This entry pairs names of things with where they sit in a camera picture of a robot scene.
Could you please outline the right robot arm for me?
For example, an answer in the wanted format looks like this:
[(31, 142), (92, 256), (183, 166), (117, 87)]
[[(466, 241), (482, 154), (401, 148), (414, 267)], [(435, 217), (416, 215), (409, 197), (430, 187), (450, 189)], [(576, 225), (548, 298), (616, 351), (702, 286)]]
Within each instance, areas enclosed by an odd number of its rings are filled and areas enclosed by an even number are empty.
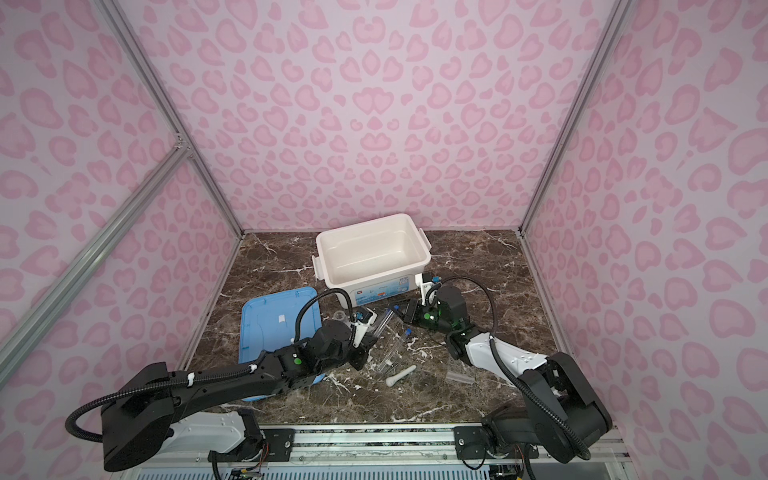
[(532, 353), (500, 339), (494, 301), (488, 329), (472, 321), (452, 280), (428, 286), (420, 298), (395, 304), (392, 311), (410, 327), (444, 334), (453, 359), (498, 376), (522, 396), (523, 407), (505, 404), (472, 433), (460, 435), (459, 457), (525, 458), (527, 448), (541, 447), (560, 463), (589, 460), (591, 446), (612, 429), (611, 415), (570, 355)]

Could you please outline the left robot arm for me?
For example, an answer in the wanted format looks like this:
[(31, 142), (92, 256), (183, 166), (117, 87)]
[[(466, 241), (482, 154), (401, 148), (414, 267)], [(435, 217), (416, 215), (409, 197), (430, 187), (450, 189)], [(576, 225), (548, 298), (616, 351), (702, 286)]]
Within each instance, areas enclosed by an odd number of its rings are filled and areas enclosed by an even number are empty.
[(152, 458), (172, 424), (203, 410), (303, 388), (347, 364), (362, 369), (377, 337), (357, 330), (332, 321), (312, 337), (263, 351), (248, 364), (173, 372), (163, 362), (145, 367), (101, 407), (104, 469), (118, 472)]

